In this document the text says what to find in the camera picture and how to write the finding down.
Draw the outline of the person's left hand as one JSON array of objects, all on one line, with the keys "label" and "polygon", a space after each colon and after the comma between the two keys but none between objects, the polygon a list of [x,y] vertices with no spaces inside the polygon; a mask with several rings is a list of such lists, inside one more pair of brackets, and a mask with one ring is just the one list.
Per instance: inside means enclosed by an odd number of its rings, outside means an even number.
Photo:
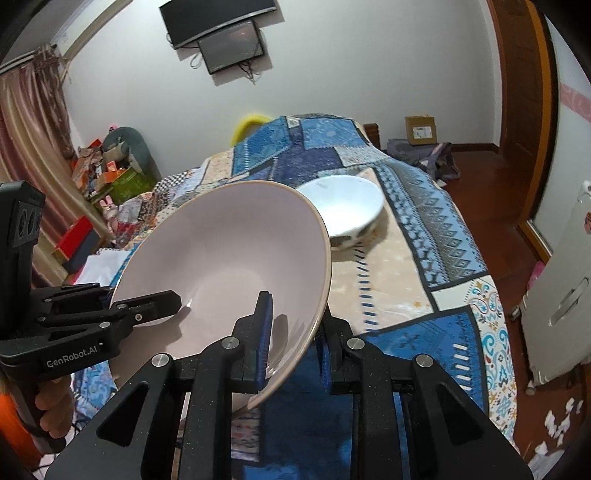
[{"label": "person's left hand", "polygon": [[71,377],[43,382],[35,397],[35,405],[42,412],[40,427],[52,438],[64,438],[73,419],[74,399]]}]

